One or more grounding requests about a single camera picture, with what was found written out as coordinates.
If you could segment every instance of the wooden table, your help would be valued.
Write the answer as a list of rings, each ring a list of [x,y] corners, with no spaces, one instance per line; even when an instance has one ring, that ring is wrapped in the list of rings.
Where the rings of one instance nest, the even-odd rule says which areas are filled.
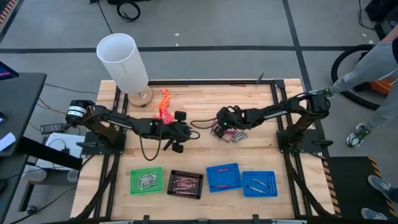
[[[286,79],[288,97],[303,92],[299,79]],[[241,108],[263,108],[273,105],[270,85],[174,85],[153,86],[157,105],[162,97],[160,88],[168,88],[172,96],[170,112],[187,112],[187,123],[193,119],[214,118],[223,106],[239,105]],[[116,85],[113,81],[102,81],[98,93],[98,105],[112,108]],[[135,118],[152,118],[158,111],[128,106],[128,115]],[[279,152],[275,131],[277,120],[270,119],[261,126],[249,130],[248,138],[236,144],[219,141],[210,135],[209,130],[197,130],[198,140],[185,142],[184,153],[177,154],[171,149],[161,150],[156,160],[146,161],[141,153],[139,138],[132,131],[127,132],[125,153],[120,158],[116,191],[114,193],[112,220],[142,220],[150,215],[151,220],[194,220],[194,219],[252,219],[253,214],[260,218],[293,218],[289,185],[283,155]],[[144,140],[148,157],[155,154],[157,141]],[[329,212],[334,213],[328,185],[319,158],[301,154],[307,186],[315,198]],[[84,166],[76,190],[71,217],[78,215],[98,188],[103,156],[95,156]],[[245,198],[241,189],[211,194],[208,189],[206,167],[237,162],[240,171],[273,170],[277,179],[278,197]],[[130,195],[130,170],[161,166],[164,168],[164,191],[157,194]],[[204,175],[203,191],[200,200],[181,198],[166,194],[170,171],[183,170]],[[296,186],[300,211],[304,214],[301,191]],[[108,193],[105,192],[101,215],[104,215]]]

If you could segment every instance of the concrete floor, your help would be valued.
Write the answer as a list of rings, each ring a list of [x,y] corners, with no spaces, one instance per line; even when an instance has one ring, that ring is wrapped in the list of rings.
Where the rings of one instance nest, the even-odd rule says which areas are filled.
[[[369,1],[362,0],[362,6]],[[303,81],[309,78],[310,83],[304,83],[307,90],[309,86],[319,89],[331,85],[331,65],[341,51],[322,51],[322,48],[303,51],[301,60],[295,50],[300,46],[339,47],[379,40],[375,32],[358,25],[357,0],[151,0],[138,3],[142,14],[133,23],[120,20],[115,6],[105,0],[100,3],[111,30],[132,35],[139,47],[175,47],[176,44],[180,47],[281,47],[281,50],[243,47],[229,51],[166,52],[152,49],[141,53],[151,79],[257,78],[264,72],[264,78],[301,78]],[[98,4],[88,4],[88,0],[20,0],[19,4],[22,6],[0,42],[0,61],[18,72],[44,72],[48,75],[47,83],[75,90],[98,91],[101,80],[111,79],[93,53],[98,42],[110,34]],[[288,20],[287,9],[291,11],[292,21]],[[366,14],[363,14],[363,21],[371,24]],[[291,34],[294,29],[297,36]],[[74,53],[79,48],[89,49],[87,53]],[[6,52],[5,49],[20,50],[17,50],[19,54],[1,53]],[[55,50],[41,53],[45,49]],[[66,50],[69,53],[58,53],[60,49],[69,49]],[[344,61],[339,76],[352,69],[356,58],[352,56]],[[383,99],[378,95],[365,95],[379,103]],[[41,98],[56,109],[66,110],[71,100],[95,99],[96,95],[45,86]],[[35,126],[63,122],[62,115],[52,113],[36,107],[30,122]],[[337,96],[332,101],[331,114],[322,121],[326,138],[335,142],[329,147],[330,154],[373,156],[382,176],[398,186],[395,173],[398,169],[395,147],[398,121],[374,131],[359,149],[345,145],[346,136],[371,115],[372,111]],[[30,126],[25,136],[36,141],[43,138]],[[5,223],[24,216],[16,210],[25,184],[24,181],[20,183]],[[30,204],[43,206],[66,189],[37,187]],[[72,202],[73,192],[69,192],[48,209],[22,223],[66,220]]]

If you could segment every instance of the robotic arm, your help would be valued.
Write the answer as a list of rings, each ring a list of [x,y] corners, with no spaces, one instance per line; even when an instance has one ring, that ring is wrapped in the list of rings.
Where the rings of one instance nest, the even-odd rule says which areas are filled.
[[[307,108],[300,106],[300,102],[306,100]],[[222,138],[227,129],[252,129],[264,121],[285,115],[297,113],[301,118],[293,125],[287,127],[287,140],[291,145],[296,145],[303,137],[303,132],[318,119],[326,118],[329,115],[330,102],[320,95],[302,93],[289,98],[277,105],[267,106],[263,109],[242,110],[238,106],[223,107],[217,113],[217,125],[214,134]]]
[[[168,139],[164,147],[166,150],[173,144],[173,151],[183,152],[181,142],[191,139],[191,130],[185,122],[185,112],[176,111],[177,121],[164,124],[161,119],[133,118],[115,111],[108,110],[104,106],[95,105],[91,100],[73,100],[66,116],[67,123],[76,126],[83,125],[94,133],[99,134],[104,142],[113,145],[118,140],[119,131],[113,127],[107,127],[101,122],[115,124],[132,130],[136,135],[146,138],[162,140]]]

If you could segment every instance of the white cylinder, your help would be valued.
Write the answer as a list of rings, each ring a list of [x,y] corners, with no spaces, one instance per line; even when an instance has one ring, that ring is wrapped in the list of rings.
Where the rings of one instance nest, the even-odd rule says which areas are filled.
[[[121,91],[136,94],[148,85],[148,74],[136,42],[127,34],[112,34],[99,42],[97,56]]]

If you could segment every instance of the shoe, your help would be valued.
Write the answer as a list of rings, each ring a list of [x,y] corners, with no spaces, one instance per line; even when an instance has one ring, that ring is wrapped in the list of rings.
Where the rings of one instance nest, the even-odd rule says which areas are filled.
[[[364,219],[373,219],[373,220],[388,220],[388,218],[380,212],[375,212],[368,208],[362,208],[361,214]]]
[[[335,95],[330,92],[330,88],[326,88],[324,90],[312,90],[312,91],[309,91],[308,93],[313,94],[313,95],[322,95],[328,99],[332,99],[335,97]]]
[[[372,185],[372,187],[380,191],[386,198],[388,198],[390,201],[393,201],[391,200],[390,195],[394,188],[391,187],[390,183],[387,183],[386,181],[376,177],[375,175],[370,175],[368,177],[368,182]]]
[[[362,144],[363,139],[365,139],[365,137],[371,133],[371,130],[365,128],[364,125],[364,123],[357,125],[355,127],[355,132],[351,133],[347,137],[347,145],[349,147],[359,147]]]

